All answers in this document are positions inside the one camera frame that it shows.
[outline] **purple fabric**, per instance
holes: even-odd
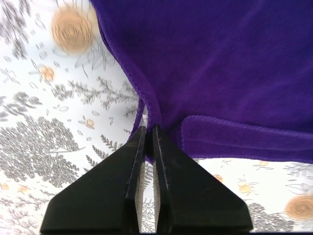
[[[91,3],[148,129],[193,158],[313,163],[312,0]]]

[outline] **large orange flower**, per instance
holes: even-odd
[[[52,34],[55,42],[72,54],[85,52],[93,40],[91,22],[81,11],[69,6],[56,12],[52,20]]]
[[[298,196],[290,200],[286,212],[293,219],[313,218],[313,196]]]

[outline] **white tablecloth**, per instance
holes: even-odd
[[[128,139],[138,97],[88,0],[0,6],[0,234],[38,235],[53,195]],[[256,232],[313,231],[313,165],[197,161],[246,201]],[[152,174],[146,164],[143,232],[155,230]]]

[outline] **floral pattern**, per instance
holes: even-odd
[[[0,0],[0,12],[0,234],[39,235],[50,199],[127,141],[138,96],[88,0]],[[255,232],[313,231],[313,165],[195,161],[247,203]],[[145,233],[153,178],[146,163]]]

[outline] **purple cloth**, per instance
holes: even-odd
[[[312,0],[91,3],[148,129],[192,158],[313,163]]]

